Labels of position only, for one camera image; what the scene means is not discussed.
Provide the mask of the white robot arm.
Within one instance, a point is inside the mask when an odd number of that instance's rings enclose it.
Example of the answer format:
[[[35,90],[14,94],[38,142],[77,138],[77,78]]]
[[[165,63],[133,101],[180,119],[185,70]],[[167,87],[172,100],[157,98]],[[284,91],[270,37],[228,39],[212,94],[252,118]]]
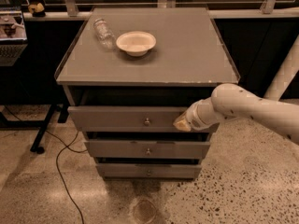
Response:
[[[234,118],[252,119],[271,131],[299,144],[299,106],[280,98],[299,71],[299,36],[267,89],[264,98],[238,85],[225,83],[209,98],[193,103],[174,121],[180,131],[202,131]]]

